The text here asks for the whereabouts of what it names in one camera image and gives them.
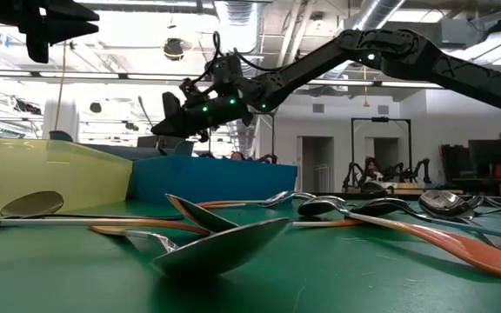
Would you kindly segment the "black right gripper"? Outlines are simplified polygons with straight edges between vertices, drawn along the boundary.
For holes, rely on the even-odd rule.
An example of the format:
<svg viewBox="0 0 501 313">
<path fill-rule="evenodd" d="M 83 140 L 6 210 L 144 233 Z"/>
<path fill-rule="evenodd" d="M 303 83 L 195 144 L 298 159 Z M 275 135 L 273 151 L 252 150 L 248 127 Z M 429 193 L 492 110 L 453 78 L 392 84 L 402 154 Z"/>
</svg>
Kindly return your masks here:
<svg viewBox="0 0 501 313">
<path fill-rule="evenodd" d="M 190 138 L 199 136 L 199 142 L 210 139 L 208 130 L 241 119 L 245 126 L 253 120 L 242 99 L 233 96 L 195 99 L 180 104 L 171 92 L 162 95 L 165 119 L 151 128 L 152 135 L 159 138 Z"/>
</svg>

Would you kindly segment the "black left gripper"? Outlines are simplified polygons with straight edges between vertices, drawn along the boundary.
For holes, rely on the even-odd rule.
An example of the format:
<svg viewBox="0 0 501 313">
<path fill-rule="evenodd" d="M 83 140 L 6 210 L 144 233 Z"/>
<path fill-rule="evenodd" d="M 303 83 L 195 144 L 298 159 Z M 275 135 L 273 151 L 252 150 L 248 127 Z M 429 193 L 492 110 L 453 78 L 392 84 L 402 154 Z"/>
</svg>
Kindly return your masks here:
<svg viewBox="0 0 501 313">
<path fill-rule="evenodd" d="M 30 59 L 49 62 L 49 43 L 60 43 L 74 37 L 97 33 L 93 23 L 99 15 L 73 0 L 45 0 L 43 7 L 49 17 L 84 22 L 50 22 L 40 13 L 39 3 L 0 3 L 0 23 L 15 26 L 26 36 Z"/>
</svg>

